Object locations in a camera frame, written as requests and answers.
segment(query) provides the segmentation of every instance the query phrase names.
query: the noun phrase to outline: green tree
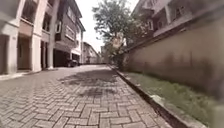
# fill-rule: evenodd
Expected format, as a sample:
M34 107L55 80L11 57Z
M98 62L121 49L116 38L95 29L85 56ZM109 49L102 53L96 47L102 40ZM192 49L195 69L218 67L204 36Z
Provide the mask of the green tree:
M126 3L126 0L103 0L98 7L93 8L95 30L103 37L105 43L111 43L115 38L120 39L118 35L122 34L121 41L126 41L128 45L130 40L135 42L148 35L145 23L130 15Z
M126 7L126 0L104 0L98 7L93 8L93 12L97 21L95 30L102 35L106 43L128 29L130 10Z

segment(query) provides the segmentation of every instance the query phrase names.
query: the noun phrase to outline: building facade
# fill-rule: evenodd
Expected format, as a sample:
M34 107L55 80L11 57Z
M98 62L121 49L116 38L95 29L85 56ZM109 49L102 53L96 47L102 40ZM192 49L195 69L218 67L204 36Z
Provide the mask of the building facade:
M83 55L83 64L98 64L100 63L100 55L94 50L94 48L84 42L83 43L83 50L82 50L82 55Z
M67 66L68 60L81 61L83 32L82 14L75 0L62 0L57 14L54 66Z
M70 17L66 15L66 7L69 5ZM58 42L68 44L69 48L62 47L62 50L68 51L69 55L72 48L77 48L76 34L80 35L79 40L82 42L82 32L85 29L78 19L80 17L75 0L2 0L0 75L52 69L54 58L58 58L54 56L57 44L60 44Z
M222 6L222 0L139 0L132 15L147 18L153 37L175 28L183 31L189 22Z
M53 67L58 4L59 0L1 1L0 74Z

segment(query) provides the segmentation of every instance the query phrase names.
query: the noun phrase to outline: balcony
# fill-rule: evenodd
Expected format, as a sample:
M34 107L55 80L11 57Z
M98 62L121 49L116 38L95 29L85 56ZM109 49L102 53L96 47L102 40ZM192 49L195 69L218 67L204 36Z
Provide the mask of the balcony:
M32 36L33 24L25 19L20 20L19 33L25 36Z

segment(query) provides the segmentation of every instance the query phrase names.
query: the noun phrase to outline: car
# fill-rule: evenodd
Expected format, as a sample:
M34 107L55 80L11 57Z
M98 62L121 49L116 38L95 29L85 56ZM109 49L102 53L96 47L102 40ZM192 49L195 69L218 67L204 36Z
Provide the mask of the car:
M68 59L68 67L76 67L79 66L79 62L77 60Z

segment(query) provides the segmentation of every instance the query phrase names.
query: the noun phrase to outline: brick paved road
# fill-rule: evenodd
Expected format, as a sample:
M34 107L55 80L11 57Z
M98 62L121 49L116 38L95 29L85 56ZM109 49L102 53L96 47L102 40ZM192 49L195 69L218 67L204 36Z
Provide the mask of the brick paved road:
M6 128L170 128L105 66L0 82L0 116Z

